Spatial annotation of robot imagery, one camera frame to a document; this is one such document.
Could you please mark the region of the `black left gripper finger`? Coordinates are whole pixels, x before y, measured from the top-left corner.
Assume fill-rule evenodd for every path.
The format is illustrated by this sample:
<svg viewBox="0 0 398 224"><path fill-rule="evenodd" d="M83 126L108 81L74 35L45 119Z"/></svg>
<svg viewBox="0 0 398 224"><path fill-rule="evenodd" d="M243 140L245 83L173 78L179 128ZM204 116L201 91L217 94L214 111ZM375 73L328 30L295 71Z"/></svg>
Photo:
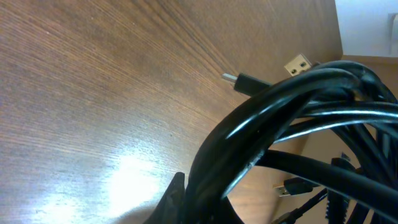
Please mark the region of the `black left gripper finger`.
<svg viewBox="0 0 398 224"><path fill-rule="evenodd" d="M152 224L180 223L180 209L185 197L185 174L177 172L150 216Z"/></svg>

